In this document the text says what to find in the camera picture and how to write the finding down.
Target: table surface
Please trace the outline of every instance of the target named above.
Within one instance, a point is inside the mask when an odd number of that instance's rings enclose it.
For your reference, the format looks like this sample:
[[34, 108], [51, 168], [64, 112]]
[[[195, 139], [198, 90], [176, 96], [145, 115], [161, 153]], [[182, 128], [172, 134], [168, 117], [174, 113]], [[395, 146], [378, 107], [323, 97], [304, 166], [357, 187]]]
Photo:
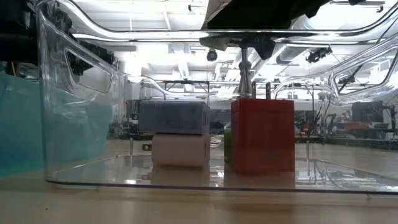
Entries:
[[[398, 177], [398, 152], [312, 145], [314, 159]], [[296, 145], [296, 155], [305, 145]], [[398, 197], [100, 187], [66, 189], [41, 171], [0, 180], [2, 223], [396, 223]]]

